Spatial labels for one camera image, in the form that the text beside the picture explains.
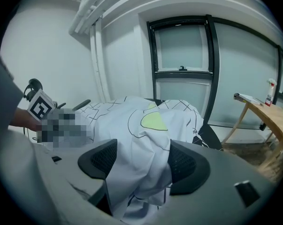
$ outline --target white cloth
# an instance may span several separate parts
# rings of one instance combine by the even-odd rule
[[[125,223],[141,224],[165,202],[170,139],[191,143],[203,119],[186,101],[167,100],[157,107],[139,97],[91,103],[77,113],[92,142],[117,139],[117,158],[106,178],[112,213]]]

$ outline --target black handle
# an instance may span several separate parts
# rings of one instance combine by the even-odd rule
[[[56,108],[57,108],[57,109],[60,109],[60,108],[62,108],[64,105],[66,105],[66,103],[62,103],[62,104],[60,104],[59,106],[57,106]]]
[[[179,69],[179,71],[187,71],[187,69],[184,68],[184,66],[180,66],[181,69]]]

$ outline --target window latch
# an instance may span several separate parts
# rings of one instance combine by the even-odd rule
[[[179,71],[187,71],[187,69],[184,68],[184,66],[180,66],[181,69],[179,69]]]

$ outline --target spray bottle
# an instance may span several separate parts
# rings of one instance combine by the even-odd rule
[[[268,90],[267,99],[265,99],[265,104],[271,106],[274,99],[275,81],[273,79],[269,79],[268,83],[269,83],[269,90]]]

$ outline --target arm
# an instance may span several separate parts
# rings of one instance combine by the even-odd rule
[[[27,110],[17,108],[10,125],[14,127],[25,127],[32,131],[37,131],[37,125],[40,125],[40,122],[34,119]]]

